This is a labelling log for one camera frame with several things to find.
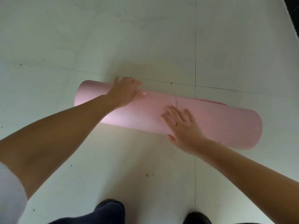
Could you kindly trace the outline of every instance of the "white shirt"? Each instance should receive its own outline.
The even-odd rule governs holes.
[[[17,224],[27,205],[22,183],[0,163],[0,223]]]

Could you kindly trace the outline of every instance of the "pink yoga mat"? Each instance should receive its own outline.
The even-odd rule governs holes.
[[[108,83],[84,81],[77,90],[74,105],[106,94],[110,88]],[[215,101],[148,90],[146,92],[146,96],[111,112],[101,122],[152,133],[171,134],[160,115],[166,113],[166,105],[174,105],[181,110],[188,108],[207,138],[228,147],[250,149],[260,140],[262,121],[253,110],[231,107]]]

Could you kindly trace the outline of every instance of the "person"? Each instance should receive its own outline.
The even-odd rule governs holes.
[[[140,81],[115,78],[106,95],[38,120],[0,141],[0,223],[17,223],[26,202],[82,144],[92,129],[113,110],[143,96]],[[190,111],[167,106],[173,119],[161,119],[171,129],[171,143],[220,171],[276,224],[299,223],[299,183],[207,139]],[[119,201],[102,201],[85,216],[58,219],[52,224],[124,224]],[[184,224],[211,223],[200,212]]]

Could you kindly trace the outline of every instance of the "person's left arm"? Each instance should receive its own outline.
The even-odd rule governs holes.
[[[0,141],[0,162],[19,178],[28,199],[108,113],[142,95],[139,85],[133,78],[116,78],[106,95],[38,120]]]

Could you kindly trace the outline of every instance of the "pant leg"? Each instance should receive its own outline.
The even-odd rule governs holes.
[[[62,218],[49,224],[125,224],[125,209],[120,202],[111,202],[76,218]]]

